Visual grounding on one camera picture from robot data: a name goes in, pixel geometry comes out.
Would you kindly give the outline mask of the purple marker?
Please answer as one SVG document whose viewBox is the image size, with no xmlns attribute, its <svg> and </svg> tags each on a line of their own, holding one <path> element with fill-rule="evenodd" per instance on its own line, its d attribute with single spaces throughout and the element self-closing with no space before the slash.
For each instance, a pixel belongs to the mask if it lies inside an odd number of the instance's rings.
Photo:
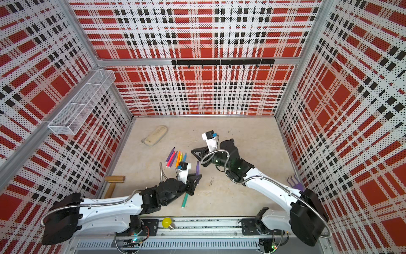
<svg viewBox="0 0 406 254">
<path fill-rule="evenodd" d="M 196 175 L 200 175 L 200 162 L 197 161 L 196 163 Z"/>
<path fill-rule="evenodd" d="M 174 157 L 176 156 L 176 154 L 177 154 L 177 152 L 176 152 L 176 151 L 174 151 L 174 153 L 173 153 L 172 157 L 170 158 L 170 161 L 167 163 L 167 167 L 170 167 L 170 165 L 171 165 L 171 163 L 172 163 L 172 161 L 173 161 Z"/>
</svg>

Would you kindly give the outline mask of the green marker pen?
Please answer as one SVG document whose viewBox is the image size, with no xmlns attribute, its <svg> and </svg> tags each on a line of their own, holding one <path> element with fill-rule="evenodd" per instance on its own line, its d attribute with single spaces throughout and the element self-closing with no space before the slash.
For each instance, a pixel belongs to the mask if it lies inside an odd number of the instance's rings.
<svg viewBox="0 0 406 254">
<path fill-rule="evenodd" d="M 182 205 L 181 205 L 182 208 L 185 208 L 185 207 L 186 207 L 188 197 L 189 197 L 189 195 L 186 193 L 185 196 L 184 196 Z"/>
</svg>

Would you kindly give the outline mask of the orange marker pen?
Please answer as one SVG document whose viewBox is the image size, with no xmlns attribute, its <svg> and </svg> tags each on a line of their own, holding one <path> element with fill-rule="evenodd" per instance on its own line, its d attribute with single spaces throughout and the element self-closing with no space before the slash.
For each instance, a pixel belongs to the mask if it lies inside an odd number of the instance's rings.
<svg viewBox="0 0 406 254">
<path fill-rule="evenodd" d="M 178 168 L 178 166 L 179 166 L 180 157 L 181 157 L 181 151 L 178 152 L 175 168 Z"/>
</svg>

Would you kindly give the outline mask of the purple marker pen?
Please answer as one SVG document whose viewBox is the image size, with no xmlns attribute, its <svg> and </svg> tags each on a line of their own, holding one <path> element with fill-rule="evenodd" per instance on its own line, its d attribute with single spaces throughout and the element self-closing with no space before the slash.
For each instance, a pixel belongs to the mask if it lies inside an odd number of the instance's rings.
<svg viewBox="0 0 406 254">
<path fill-rule="evenodd" d="M 167 164 L 167 163 L 170 161 L 170 158 L 172 157 L 172 155 L 173 155 L 173 153 L 174 153 L 174 150 L 175 150 L 175 147 L 173 147 L 173 149 L 170 151 L 170 153 L 169 153 L 169 155 L 168 155 L 168 157 L 167 157 L 167 159 L 166 159 L 165 164 Z"/>
</svg>

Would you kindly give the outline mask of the pink marker pen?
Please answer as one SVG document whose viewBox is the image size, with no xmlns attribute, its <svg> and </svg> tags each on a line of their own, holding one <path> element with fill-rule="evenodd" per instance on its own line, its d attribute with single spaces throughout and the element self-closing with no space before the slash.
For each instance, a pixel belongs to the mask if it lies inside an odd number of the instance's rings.
<svg viewBox="0 0 406 254">
<path fill-rule="evenodd" d="M 173 163 L 174 163 L 174 162 L 176 161 L 176 159 L 177 159 L 177 156 L 178 156 L 178 152 L 175 151 L 174 154 L 173 154 L 173 156 L 172 156 L 172 158 L 171 158 L 171 161 L 170 161 L 170 163 L 169 163 L 169 165 L 168 165 L 169 168 L 172 167 Z"/>
</svg>

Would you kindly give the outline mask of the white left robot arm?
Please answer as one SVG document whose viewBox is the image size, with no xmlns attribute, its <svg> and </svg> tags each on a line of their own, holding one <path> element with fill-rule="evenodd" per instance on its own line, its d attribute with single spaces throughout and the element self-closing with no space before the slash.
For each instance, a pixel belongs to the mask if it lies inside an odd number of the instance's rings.
<svg viewBox="0 0 406 254">
<path fill-rule="evenodd" d="M 74 236 L 137 232 L 142 229 L 140 215 L 155 213 L 163 206 L 188 194 L 192 196 L 202 176 L 188 173 L 183 163 L 177 178 L 163 179 L 129 196 L 109 199 L 85 199 L 80 193 L 70 194 L 56 202 L 41 219 L 44 227 L 41 243 L 53 245 Z"/>
</svg>

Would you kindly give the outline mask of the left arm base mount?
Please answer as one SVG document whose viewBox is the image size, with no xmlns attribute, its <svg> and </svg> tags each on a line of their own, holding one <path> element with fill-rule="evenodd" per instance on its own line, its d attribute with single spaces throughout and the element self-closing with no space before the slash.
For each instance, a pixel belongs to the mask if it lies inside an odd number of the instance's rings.
<svg viewBox="0 0 406 254">
<path fill-rule="evenodd" d="M 159 227 L 158 219 L 144 219 L 136 218 L 130 222 L 130 228 L 127 230 L 127 236 L 150 236 L 155 237 Z"/>
</svg>

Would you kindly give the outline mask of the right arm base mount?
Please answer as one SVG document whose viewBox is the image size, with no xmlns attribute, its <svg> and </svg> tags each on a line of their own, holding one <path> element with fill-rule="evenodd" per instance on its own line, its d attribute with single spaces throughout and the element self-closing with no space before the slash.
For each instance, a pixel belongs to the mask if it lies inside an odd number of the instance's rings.
<svg viewBox="0 0 406 254">
<path fill-rule="evenodd" d="M 270 230 L 260 226 L 254 219 L 241 220 L 242 234 L 244 236 L 280 236 L 281 230 Z"/>
</svg>

